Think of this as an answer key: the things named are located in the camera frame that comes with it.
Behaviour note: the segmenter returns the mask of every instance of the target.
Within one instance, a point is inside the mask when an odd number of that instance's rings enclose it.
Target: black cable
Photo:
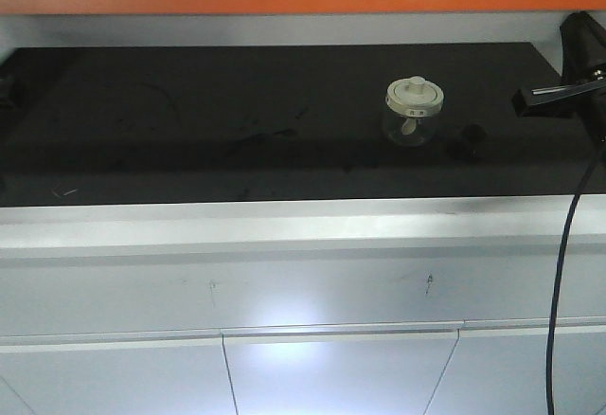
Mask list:
[[[596,152],[596,155],[587,166],[585,174],[580,179],[575,195],[570,203],[568,209],[568,215],[566,216],[566,222],[564,223],[564,230],[561,234],[560,251],[558,252],[558,262],[556,263],[556,278],[553,283],[553,296],[551,298],[551,312],[549,314],[549,333],[547,334],[547,349],[545,352],[545,390],[547,398],[547,413],[548,415],[555,415],[556,410],[553,401],[553,344],[556,333],[556,323],[558,320],[558,302],[560,301],[560,287],[561,287],[561,274],[564,268],[564,259],[566,257],[566,247],[568,246],[568,237],[570,236],[570,227],[572,220],[577,210],[577,205],[587,183],[589,182],[591,175],[594,173],[597,165],[601,161],[604,152],[606,151],[606,143],[602,142],[601,146]]]

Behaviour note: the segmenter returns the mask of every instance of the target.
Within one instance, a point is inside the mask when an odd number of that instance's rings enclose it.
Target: small glass jar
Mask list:
[[[427,143],[436,134],[444,93],[423,77],[394,81],[387,88],[383,133],[405,147]]]

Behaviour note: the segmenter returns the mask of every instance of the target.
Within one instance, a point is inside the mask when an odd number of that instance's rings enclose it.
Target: jar lid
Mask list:
[[[442,110],[444,92],[435,83],[416,76],[391,83],[385,101],[391,110],[403,117],[432,117]]]

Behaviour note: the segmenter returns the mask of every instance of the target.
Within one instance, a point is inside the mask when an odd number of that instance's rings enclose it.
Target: black tabletop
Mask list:
[[[515,116],[519,86],[559,82],[531,44],[24,48],[7,74],[4,207],[563,194],[593,150],[575,119]],[[414,75],[445,103],[401,148],[384,95]]]

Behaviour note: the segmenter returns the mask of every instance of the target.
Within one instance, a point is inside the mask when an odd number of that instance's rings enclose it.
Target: cabinet door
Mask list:
[[[5,347],[0,374],[37,415],[233,415],[217,341]]]
[[[455,334],[227,338],[241,415],[422,415]]]
[[[429,415],[544,415],[546,329],[463,332]],[[596,415],[606,405],[606,327],[556,335],[558,413]]]

